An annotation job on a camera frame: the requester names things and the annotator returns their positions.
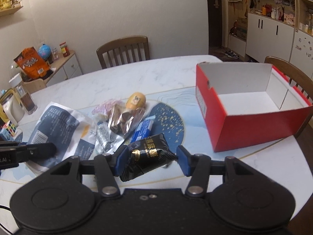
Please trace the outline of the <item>small silver printed packet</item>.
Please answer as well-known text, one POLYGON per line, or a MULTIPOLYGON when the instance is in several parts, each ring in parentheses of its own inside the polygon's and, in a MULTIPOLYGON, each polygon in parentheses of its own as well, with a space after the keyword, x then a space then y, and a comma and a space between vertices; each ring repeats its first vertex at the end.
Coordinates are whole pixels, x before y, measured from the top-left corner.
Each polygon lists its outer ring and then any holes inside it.
POLYGON ((107 123, 98 125, 95 148, 97 154, 114 154, 124 139, 108 128, 107 123))

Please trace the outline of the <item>black snack packet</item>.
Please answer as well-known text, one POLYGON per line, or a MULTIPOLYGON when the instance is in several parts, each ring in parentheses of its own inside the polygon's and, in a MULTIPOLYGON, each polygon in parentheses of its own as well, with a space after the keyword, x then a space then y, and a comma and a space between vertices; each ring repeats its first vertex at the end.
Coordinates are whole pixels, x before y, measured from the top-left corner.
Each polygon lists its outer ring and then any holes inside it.
POLYGON ((119 176, 122 182, 133 180, 178 159, 169 149, 163 133, 132 142, 127 150, 126 167, 119 176))

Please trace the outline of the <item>large white navy bag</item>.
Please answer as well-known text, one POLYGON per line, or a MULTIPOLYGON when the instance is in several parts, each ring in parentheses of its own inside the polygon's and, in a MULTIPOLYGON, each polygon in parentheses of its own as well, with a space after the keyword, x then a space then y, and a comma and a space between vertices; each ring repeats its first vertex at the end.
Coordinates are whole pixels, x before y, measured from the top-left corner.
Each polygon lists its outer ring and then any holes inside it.
POLYGON ((56 154, 46 160, 35 158, 27 166, 42 173, 70 156, 88 160, 95 148, 97 123, 85 114, 51 102, 45 108, 28 140, 29 144, 53 143, 56 154))

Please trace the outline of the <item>silver foil bag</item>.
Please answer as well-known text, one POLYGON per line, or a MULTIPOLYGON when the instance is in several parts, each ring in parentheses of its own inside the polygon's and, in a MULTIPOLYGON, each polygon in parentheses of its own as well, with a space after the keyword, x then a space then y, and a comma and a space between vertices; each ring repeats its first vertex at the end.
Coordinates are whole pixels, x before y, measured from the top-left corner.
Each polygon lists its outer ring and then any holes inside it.
POLYGON ((145 108, 128 109, 119 104, 115 104, 108 120, 108 128, 124 139, 128 138, 136 129, 145 114, 145 108))

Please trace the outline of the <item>blue white snack wrapper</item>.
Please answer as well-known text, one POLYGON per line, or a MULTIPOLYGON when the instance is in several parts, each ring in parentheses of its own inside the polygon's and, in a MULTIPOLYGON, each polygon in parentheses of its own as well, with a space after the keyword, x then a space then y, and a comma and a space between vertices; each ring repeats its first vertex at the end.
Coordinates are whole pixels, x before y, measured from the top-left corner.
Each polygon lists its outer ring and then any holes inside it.
POLYGON ((156 116, 153 115, 143 119, 135 129, 130 142, 133 143, 150 136, 155 118, 156 116))

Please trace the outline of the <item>pink snack packet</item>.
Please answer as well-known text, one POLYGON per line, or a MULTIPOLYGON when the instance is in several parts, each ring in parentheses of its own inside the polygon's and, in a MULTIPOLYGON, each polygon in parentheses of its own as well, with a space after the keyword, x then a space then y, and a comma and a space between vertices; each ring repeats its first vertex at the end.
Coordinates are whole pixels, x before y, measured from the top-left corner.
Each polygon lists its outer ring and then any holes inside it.
POLYGON ((110 114, 114 105, 119 105, 119 106, 124 107, 125 103, 121 100, 109 99, 97 105, 97 107, 93 109, 92 114, 93 115, 99 114, 99 115, 104 116, 106 119, 108 119, 110 117, 110 114))

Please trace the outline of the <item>yellow egg toy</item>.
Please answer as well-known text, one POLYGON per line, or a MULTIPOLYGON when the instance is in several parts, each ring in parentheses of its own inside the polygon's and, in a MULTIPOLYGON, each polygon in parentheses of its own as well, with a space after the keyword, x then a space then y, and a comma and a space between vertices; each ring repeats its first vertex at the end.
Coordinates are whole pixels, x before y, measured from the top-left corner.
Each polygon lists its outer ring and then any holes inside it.
POLYGON ((136 110, 137 108, 144 108, 146 105, 146 97, 141 92, 133 93, 126 102, 126 108, 136 110))

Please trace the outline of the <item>red cardboard shoe box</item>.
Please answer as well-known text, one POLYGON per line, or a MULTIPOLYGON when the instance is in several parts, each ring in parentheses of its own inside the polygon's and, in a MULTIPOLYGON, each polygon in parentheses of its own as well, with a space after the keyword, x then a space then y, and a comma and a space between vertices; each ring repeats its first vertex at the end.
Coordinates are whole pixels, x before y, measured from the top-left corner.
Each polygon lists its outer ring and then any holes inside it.
POLYGON ((295 135, 312 114, 304 94, 266 63, 197 64, 196 99, 214 152, 295 135))

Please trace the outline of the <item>rubiks cube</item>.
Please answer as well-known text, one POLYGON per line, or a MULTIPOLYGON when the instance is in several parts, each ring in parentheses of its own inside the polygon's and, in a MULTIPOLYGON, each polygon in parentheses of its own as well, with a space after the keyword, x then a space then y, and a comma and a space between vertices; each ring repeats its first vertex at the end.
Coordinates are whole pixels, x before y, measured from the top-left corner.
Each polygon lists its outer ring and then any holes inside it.
POLYGON ((16 126, 9 120, 2 126, 1 133, 6 136, 10 135, 14 137, 16 135, 16 126))

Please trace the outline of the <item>white side cabinet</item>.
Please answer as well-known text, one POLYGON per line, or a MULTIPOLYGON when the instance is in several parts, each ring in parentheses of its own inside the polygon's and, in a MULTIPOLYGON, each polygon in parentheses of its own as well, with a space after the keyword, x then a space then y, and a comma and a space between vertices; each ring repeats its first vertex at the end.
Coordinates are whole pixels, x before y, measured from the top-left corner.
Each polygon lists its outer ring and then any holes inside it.
POLYGON ((83 75, 74 50, 70 50, 70 55, 67 57, 64 57, 61 53, 59 53, 59 56, 60 58, 54 61, 50 66, 53 73, 49 78, 45 80, 37 79, 24 83, 30 94, 57 83, 83 75))

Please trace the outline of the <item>blue globe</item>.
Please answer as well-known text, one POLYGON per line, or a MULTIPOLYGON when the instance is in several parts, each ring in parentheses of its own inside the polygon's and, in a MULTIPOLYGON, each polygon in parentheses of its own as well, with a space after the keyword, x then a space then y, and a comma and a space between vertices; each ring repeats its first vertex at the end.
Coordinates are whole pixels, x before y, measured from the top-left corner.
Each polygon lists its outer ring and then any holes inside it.
POLYGON ((38 54, 43 60, 47 60, 51 55, 51 48, 46 44, 42 44, 38 49, 38 54))

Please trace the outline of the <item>wooden chair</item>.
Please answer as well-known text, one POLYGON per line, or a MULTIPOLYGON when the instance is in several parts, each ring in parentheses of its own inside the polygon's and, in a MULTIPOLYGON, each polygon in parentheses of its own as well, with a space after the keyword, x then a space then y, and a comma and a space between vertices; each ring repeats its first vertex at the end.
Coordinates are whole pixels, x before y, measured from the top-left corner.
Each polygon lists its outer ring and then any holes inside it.
POLYGON ((110 41, 96 51, 102 69, 150 60, 148 37, 130 36, 110 41))
POLYGON ((281 58, 267 56, 265 63, 272 67, 266 93, 275 109, 264 115, 261 129, 271 140, 298 137, 312 118, 312 80, 281 58))

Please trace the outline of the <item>wooden chair right side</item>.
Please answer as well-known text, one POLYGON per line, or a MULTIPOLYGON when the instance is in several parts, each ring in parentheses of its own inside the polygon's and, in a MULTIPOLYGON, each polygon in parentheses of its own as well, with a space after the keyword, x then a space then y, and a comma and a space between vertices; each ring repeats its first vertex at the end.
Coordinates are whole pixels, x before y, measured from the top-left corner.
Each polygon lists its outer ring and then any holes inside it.
POLYGON ((272 67, 266 93, 275 109, 264 115, 261 129, 271 140, 298 137, 312 118, 312 80, 281 58, 267 56, 265 63, 272 67))

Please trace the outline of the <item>white wall cabinets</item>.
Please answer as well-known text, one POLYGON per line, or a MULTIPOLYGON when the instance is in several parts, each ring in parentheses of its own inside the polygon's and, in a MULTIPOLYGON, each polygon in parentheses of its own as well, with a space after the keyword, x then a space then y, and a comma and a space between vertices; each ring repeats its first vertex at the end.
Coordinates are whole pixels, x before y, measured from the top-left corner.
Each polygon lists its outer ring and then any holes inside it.
POLYGON ((312 0, 248 0, 246 55, 281 58, 312 78, 312 0))

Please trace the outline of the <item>wall shelf with flowers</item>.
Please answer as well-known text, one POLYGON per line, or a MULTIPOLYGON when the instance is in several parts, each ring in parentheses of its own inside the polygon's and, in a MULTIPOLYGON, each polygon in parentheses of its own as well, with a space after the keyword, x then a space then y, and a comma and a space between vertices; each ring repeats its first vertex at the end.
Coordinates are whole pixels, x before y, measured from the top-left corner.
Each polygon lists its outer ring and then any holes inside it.
POLYGON ((1 0, 0 17, 2 18, 15 14, 17 11, 23 8, 22 1, 23 0, 1 0))

